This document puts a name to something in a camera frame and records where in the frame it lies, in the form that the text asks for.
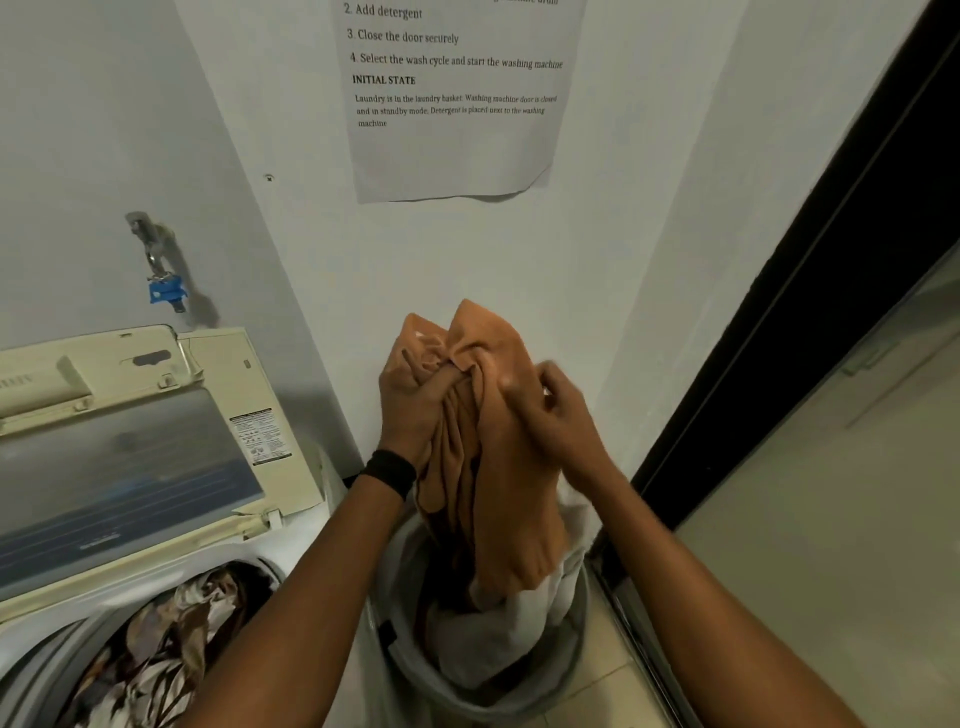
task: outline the top-load washing machine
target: top-load washing machine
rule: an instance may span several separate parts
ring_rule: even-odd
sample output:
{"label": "top-load washing machine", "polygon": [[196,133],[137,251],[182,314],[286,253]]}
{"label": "top-load washing machine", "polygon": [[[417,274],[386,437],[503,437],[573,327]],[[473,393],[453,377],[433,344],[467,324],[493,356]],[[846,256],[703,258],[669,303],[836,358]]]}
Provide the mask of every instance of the top-load washing machine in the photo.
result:
{"label": "top-load washing machine", "polygon": [[[149,605],[216,591],[224,569],[269,596],[344,492],[322,449],[298,444],[243,329],[152,326],[0,352],[0,728],[78,724],[68,710],[103,679],[105,644],[124,649]],[[188,698],[125,720],[172,725]],[[423,715],[368,607],[326,725]]]}

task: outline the instruction sheet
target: instruction sheet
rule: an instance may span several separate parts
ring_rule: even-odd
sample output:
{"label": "instruction sheet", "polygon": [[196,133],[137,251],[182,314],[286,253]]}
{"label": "instruction sheet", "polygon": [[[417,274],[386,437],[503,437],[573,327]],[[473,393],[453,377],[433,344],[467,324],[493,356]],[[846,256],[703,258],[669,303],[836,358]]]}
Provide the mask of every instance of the instruction sheet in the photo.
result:
{"label": "instruction sheet", "polygon": [[361,203],[520,192],[553,162],[587,0],[331,0]]}

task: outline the tiled floor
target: tiled floor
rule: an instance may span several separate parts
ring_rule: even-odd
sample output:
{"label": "tiled floor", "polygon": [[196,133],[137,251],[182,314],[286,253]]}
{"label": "tiled floor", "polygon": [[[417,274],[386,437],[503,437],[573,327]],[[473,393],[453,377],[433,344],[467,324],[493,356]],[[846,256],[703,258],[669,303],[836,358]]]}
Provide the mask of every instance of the tiled floor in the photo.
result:
{"label": "tiled floor", "polygon": [[[464,726],[437,721],[438,728]],[[613,615],[590,580],[587,643],[566,697],[517,728],[669,728],[657,699],[620,638]]]}

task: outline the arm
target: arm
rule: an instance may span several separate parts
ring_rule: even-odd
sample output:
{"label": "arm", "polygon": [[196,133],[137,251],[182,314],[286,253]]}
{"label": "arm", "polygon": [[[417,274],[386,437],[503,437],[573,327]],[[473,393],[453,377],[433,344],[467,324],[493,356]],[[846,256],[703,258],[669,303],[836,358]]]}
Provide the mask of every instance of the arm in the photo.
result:
{"label": "arm", "polygon": [[553,363],[551,393],[504,395],[593,503],[684,692],[711,728],[862,728],[817,674],[754,617],[662,523],[607,455],[584,397]]}
{"label": "arm", "polygon": [[[422,465],[444,395],[461,376],[444,367],[418,387],[409,371],[381,375],[379,449]],[[180,728],[323,725],[402,504],[379,480],[356,479],[290,577],[204,680]]]}

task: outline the laundry basket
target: laundry basket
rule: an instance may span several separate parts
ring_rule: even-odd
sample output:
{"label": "laundry basket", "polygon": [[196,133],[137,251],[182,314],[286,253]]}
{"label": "laundry basket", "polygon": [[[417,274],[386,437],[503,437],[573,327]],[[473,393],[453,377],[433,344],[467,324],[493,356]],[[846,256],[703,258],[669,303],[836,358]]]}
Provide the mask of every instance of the laundry basket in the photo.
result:
{"label": "laundry basket", "polygon": [[373,607],[381,646],[414,689],[439,708],[479,723],[519,722],[538,716],[563,696],[580,661],[587,626],[587,573],[577,577],[565,619],[548,627],[530,653],[527,674],[509,692],[489,692],[452,684],[423,655],[414,638],[420,589],[434,547],[418,517],[405,522],[391,539],[377,570]]}

